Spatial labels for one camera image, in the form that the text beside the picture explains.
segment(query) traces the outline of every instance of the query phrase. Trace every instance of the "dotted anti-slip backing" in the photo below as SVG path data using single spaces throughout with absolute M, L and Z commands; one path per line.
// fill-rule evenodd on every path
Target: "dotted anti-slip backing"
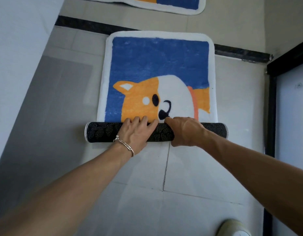
M 228 128 L 223 123 L 201 123 L 207 130 L 228 138 Z M 90 122 L 85 127 L 85 139 L 90 143 L 111 143 L 118 134 L 122 123 Z M 148 142 L 168 142 L 174 133 L 166 123 L 158 123 Z

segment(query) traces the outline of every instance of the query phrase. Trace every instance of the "black oval eye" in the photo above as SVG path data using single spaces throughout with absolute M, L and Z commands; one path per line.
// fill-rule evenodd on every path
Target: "black oval eye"
M 154 95 L 152 96 L 152 103 L 153 103 L 156 107 L 158 106 L 158 104 L 159 104 L 159 98 L 158 98 L 157 94 L 154 94 Z

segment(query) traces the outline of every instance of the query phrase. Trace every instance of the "person's left hand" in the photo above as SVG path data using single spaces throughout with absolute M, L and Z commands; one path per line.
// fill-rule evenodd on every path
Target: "person's left hand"
M 132 122 L 127 118 L 118 133 L 119 139 L 126 142 L 133 149 L 135 155 L 146 147 L 148 138 L 157 127 L 158 119 L 155 119 L 148 126 L 147 122 L 147 116 L 144 116 L 141 121 L 140 117 L 135 117 Z

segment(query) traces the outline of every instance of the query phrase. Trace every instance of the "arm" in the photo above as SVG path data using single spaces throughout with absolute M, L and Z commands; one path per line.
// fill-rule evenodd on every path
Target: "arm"
M 198 146 L 225 167 L 272 215 L 303 235 L 303 170 L 234 144 L 192 118 L 166 118 L 172 146 Z
M 135 154 L 145 146 L 157 126 L 147 117 L 126 119 L 118 135 Z M 93 160 L 40 190 L 30 201 L 0 219 L 0 236 L 72 235 L 101 192 L 132 153 L 119 142 Z

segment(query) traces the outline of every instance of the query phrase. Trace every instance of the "person's right arm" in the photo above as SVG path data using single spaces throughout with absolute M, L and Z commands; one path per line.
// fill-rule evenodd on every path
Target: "person's right arm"
M 192 118 L 166 118 L 172 146 L 198 146 L 224 166 L 272 215 L 303 235 L 303 170 L 239 146 Z

